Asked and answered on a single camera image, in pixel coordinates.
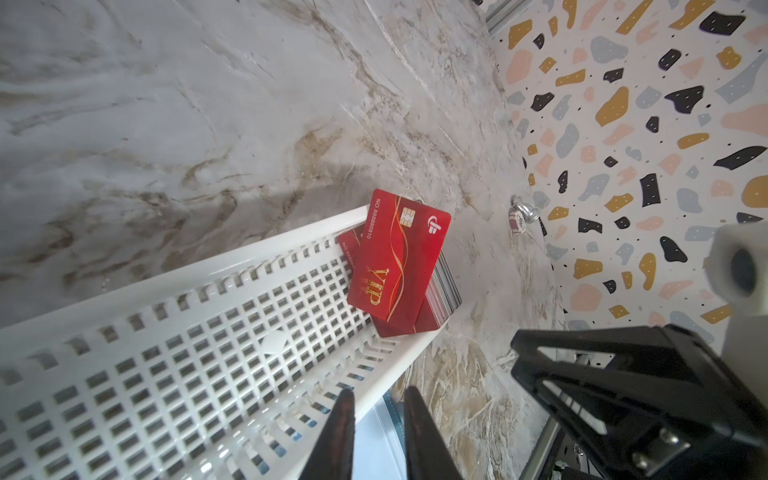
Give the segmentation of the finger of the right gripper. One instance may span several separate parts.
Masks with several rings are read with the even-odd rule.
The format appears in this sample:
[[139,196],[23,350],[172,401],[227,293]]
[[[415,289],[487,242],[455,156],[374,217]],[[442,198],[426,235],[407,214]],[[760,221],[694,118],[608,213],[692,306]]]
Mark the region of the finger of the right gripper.
[[764,479],[767,409],[675,325],[520,330],[513,378],[608,479]]

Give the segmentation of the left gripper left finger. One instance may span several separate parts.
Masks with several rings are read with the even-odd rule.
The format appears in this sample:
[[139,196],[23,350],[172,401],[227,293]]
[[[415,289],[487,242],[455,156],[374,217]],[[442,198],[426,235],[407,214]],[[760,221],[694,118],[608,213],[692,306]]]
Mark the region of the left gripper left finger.
[[343,389],[299,476],[300,480],[350,480],[353,473],[355,397]]

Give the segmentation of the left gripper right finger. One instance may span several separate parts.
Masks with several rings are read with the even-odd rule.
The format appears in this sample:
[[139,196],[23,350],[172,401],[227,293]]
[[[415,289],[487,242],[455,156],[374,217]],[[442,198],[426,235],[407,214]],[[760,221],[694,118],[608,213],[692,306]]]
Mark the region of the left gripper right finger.
[[405,390],[404,429],[408,479],[462,479],[423,397],[415,386],[409,386]]

